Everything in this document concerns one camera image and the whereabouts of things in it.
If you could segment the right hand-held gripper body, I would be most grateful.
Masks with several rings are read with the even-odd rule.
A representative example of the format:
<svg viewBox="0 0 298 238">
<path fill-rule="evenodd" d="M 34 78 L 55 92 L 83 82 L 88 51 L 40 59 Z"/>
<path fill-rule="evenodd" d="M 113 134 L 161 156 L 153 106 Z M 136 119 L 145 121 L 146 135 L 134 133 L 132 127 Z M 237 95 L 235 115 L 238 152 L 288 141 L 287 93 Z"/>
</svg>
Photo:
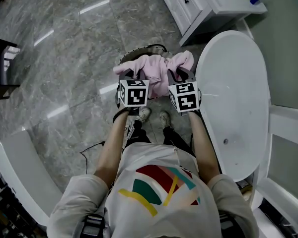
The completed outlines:
<svg viewBox="0 0 298 238">
<path fill-rule="evenodd" d="M 178 67 L 175 72 L 169 69 L 167 76 L 169 96 L 177 112 L 199 113 L 201 91 L 194 73 Z"/>
</svg>

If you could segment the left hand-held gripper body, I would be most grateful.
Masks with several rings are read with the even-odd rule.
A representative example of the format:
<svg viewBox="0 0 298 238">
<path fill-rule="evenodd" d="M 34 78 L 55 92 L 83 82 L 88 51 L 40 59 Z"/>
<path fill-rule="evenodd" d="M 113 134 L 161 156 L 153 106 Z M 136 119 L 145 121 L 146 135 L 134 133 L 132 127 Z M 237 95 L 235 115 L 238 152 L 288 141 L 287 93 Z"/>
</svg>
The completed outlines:
<svg viewBox="0 0 298 238">
<path fill-rule="evenodd" d="M 147 105 L 149 93 L 149 80 L 145 79 L 145 74 L 139 70 L 136 78 L 134 71 L 125 70 L 119 76 L 116 92 L 116 104 L 119 108 L 121 104 L 126 108 L 139 108 Z"/>
</svg>

